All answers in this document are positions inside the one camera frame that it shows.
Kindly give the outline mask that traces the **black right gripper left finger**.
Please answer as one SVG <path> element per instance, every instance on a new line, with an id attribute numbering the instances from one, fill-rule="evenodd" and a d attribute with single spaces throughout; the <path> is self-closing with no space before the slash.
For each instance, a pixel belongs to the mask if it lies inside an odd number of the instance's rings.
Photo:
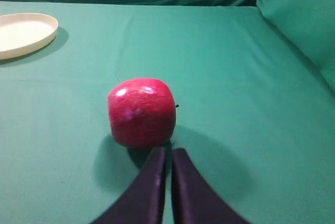
<path id="1" fill-rule="evenodd" d="M 134 181 L 93 223 L 162 223 L 165 170 L 165 148 L 152 149 Z"/>

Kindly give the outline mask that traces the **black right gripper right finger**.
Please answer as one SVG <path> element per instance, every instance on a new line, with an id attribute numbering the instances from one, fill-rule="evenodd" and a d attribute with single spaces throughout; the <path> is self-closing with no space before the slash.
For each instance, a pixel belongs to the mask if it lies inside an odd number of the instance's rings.
<path id="1" fill-rule="evenodd" d="M 202 177 L 186 150 L 172 151 L 174 223 L 248 223 Z"/>

